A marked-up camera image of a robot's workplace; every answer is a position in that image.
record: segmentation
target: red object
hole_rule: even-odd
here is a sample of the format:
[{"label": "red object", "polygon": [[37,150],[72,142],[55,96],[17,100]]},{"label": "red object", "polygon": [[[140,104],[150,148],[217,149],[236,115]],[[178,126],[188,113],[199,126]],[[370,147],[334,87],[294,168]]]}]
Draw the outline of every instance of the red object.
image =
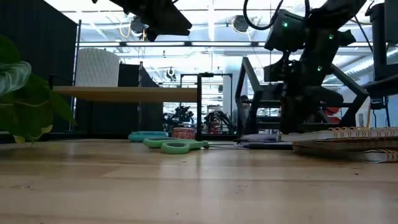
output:
[{"label": "red object", "polygon": [[[340,108],[326,108],[324,110],[324,112],[327,116],[332,116],[332,115],[337,114],[337,112],[339,110],[340,110]],[[329,119],[330,119],[330,122],[332,122],[332,123],[340,123],[340,121],[341,121],[339,118],[329,118]]]},{"label": "red object", "polygon": [[174,128],[172,137],[179,139],[195,139],[195,130],[192,128]]},{"label": "red object", "polygon": [[213,121],[210,125],[210,134],[218,134],[219,122]]}]

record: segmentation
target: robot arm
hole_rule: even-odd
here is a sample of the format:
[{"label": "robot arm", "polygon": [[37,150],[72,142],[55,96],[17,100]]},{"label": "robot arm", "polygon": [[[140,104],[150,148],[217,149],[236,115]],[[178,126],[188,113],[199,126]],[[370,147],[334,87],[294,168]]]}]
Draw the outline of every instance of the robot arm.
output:
[{"label": "robot arm", "polygon": [[172,0],[110,0],[148,25],[147,38],[155,41],[158,35],[189,35],[192,24],[174,6]]},{"label": "robot arm", "polygon": [[[363,7],[366,0],[329,0],[313,9],[306,18],[281,9],[275,17],[265,48],[280,50],[282,59],[270,66],[270,81],[283,81],[278,86],[282,104],[279,129],[297,132],[298,126],[317,113],[320,102],[341,104],[343,97],[322,87],[326,75],[333,72],[332,61],[340,46],[355,42],[348,30],[338,29]],[[303,49],[299,61],[289,55]]]}]

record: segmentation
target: wooden shelf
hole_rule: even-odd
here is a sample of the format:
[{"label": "wooden shelf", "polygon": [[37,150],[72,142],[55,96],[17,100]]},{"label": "wooden shelf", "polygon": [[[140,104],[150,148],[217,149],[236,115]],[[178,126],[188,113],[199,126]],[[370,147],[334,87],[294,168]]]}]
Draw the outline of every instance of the wooden shelf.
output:
[{"label": "wooden shelf", "polygon": [[197,102],[196,88],[55,86],[54,91],[79,99],[102,102]]}]

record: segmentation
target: notebook spiral binding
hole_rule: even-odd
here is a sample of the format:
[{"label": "notebook spiral binding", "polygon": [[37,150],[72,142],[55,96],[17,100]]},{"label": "notebook spiral binding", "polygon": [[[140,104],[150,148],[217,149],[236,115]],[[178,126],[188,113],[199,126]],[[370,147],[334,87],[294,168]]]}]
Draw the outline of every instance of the notebook spiral binding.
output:
[{"label": "notebook spiral binding", "polygon": [[387,161],[398,161],[398,152],[390,149],[378,149],[377,152],[383,152],[387,155]]},{"label": "notebook spiral binding", "polygon": [[[329,128],[333,131],[334,139],[351,139],[351,138],[390,138],[398,133],[398,128],[363,128],[363,127],[350,127],[350,128]],[[373,135],[372,130],[376,130],[376,136]]]}]

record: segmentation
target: ceiling duct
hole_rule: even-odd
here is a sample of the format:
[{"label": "ceiling duct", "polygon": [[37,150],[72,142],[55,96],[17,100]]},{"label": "ceiling duct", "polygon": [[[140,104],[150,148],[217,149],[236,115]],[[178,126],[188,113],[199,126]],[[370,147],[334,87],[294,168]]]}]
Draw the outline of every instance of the ceiling duct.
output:
[{"label": "ceiling duct", "polygon": [[[398,49],[391,50],[387,53],[387,61],[389,64],[398,63]],[[374,70],[373,68],[373,55],[369,55],[356,62],[347,65],[341,69],[345,74],[351,77],[353,80],[357,79],[361,75],[367,74]],[[323,83],[336,83],[340,82],[337,77],[332,76],[327,78]]]}]

